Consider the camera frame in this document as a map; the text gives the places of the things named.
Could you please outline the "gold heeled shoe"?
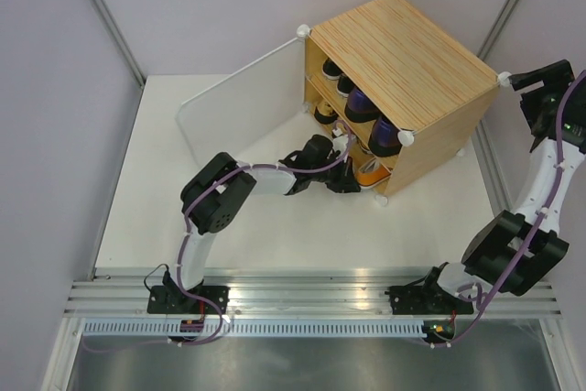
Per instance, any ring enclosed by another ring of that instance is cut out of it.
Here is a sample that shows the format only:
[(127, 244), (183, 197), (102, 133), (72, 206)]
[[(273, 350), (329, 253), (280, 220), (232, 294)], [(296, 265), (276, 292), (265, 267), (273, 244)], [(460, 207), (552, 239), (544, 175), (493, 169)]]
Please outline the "gold heeled shoe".
[(338, 114), (326, 100), (321, 100), (315, 106), (313, 115), (322, 125), (331, 125), (338, 119)]

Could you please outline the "orange canvas sneaker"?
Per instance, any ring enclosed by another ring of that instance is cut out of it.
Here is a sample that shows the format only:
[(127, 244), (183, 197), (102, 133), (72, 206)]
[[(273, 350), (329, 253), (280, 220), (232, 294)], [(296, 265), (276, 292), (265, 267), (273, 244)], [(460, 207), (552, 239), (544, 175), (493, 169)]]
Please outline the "orange canvas sneaker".
[(374, 157), (361, 165), (355, 171), (354, 176), (362, 190), (370, 190), (389, 179), (391, 171)]
[(366, 154), (366, 155), (371, 155), (372, 152), (370, 151), (370, 149), (368, 148), (368, 146), (366, 144), (364, 144), (362, 141), (358, 141), (358, 145), (359, 148)]

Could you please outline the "purple loafer shoe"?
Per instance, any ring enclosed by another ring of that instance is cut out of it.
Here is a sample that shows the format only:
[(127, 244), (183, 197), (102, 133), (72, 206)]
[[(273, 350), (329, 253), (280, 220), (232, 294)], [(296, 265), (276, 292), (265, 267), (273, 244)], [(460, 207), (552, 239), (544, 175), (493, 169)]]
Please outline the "purple loafer shoe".
[(363, 124), (376, 120), (380, 111), (363, 91), (354, 87), (347, 97), (344, 114), (349, 121)]
[(374, 123), (368, 148), (377, 157), (392, 157), (402, 148), (398, 140), (398, 129), (382, 114)]

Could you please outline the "black canvas sneaker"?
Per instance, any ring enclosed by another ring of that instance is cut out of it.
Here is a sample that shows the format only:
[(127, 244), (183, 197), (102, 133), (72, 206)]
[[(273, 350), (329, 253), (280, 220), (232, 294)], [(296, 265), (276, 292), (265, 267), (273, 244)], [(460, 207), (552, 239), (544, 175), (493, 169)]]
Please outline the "black canvas sneaker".
[(337, 81), (342, 76), (342, 70), (330, 58), (327, 58), (322, 64), (321, 72), (325, 78), (331, 81)]
[(336, 92), (343, 98), (347, 98), (354, 89), (353, 81), (345, 74), (342, 74), (336, 85)]

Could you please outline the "white translucent cabinet door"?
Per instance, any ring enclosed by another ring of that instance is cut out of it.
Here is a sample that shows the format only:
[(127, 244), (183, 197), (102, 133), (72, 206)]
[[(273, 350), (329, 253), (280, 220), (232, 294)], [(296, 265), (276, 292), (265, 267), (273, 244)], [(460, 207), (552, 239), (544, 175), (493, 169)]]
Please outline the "white translucent cabinet door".
[(184, 102), (176, 121), (195, 164), (236, 156), (295, 116), (304, 83), (305, 43), (294, 38)]

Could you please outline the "wooden two-shelf shoe cabinet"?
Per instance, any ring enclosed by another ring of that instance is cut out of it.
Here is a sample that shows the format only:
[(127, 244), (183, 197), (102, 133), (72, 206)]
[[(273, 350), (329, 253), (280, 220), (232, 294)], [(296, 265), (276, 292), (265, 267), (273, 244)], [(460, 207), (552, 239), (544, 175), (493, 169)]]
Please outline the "wooden two-shelf shoe cabinet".
[(472, 136), (505, 78), (407, 0), (372, 0), (315, 27), (305, 42), (305, 100), (344, 115), (336, 82), (321, 72), (332, 60), (399, 130), (401, 149), (379, 162), (390, 197), (454, 157)]

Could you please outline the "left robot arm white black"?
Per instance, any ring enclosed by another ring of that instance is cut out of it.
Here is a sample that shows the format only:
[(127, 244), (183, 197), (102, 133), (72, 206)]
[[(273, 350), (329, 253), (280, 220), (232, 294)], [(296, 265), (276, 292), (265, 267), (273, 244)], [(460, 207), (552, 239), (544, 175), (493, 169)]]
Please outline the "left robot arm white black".
[(180, 194), (186, 226), (176, 274), (163, 276), (165, 302), (180, 313), (197, 309), (202, 295), (206, 260), (216, 235), (225, 229), (253, 195), (293, 196), (312, 182), (323, 183), (334, 193), (361, 190), (354, 175), (350, 149), (355, 136), (333, 139), (315, 135), (305, 146), (276, 163), (239, 162), (226, 152), (217, 154), (184, 187)]

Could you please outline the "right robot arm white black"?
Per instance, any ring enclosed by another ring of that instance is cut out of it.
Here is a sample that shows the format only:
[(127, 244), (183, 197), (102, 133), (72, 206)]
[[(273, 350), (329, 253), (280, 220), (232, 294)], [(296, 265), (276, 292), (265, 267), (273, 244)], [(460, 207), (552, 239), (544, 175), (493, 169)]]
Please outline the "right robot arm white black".
[(568, 60), (508, 77), (533, 143), (526, 182), (512, 210), (477, 233), (461, 261), (418, 290), (428, 314), (483, 310), (498, 294), (525, 295), (569, 250), (559, 236), (561, 208), (585, 161), (585, 75)]

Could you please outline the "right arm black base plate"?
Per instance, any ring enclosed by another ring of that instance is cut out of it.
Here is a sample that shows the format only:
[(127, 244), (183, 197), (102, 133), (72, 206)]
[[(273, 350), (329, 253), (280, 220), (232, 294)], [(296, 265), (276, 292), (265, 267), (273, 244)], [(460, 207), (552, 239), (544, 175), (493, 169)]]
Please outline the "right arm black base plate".
[(470, 302), (456, 299), (443, 290), (422, 286), (392, 286), (385, 294), (393, 314), (397, 316), (448, 316), (453, 312), (457, 315), (473, 314)]

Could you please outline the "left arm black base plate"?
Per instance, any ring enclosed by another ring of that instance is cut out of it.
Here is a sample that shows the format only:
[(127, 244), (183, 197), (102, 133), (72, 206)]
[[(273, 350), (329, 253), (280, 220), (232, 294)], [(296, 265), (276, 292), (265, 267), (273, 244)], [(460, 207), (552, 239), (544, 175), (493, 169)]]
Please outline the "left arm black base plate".
[[(190, 291), (192, 295), (206, 298), (218, 306), (222, 313), (227, 309), (230, 289), (227, 286), (200, 285)], [(154, 286), (151, 288), (146, 312), (166, 315), (217, 315), (208, 302), (185, 296), (178, 288)]]

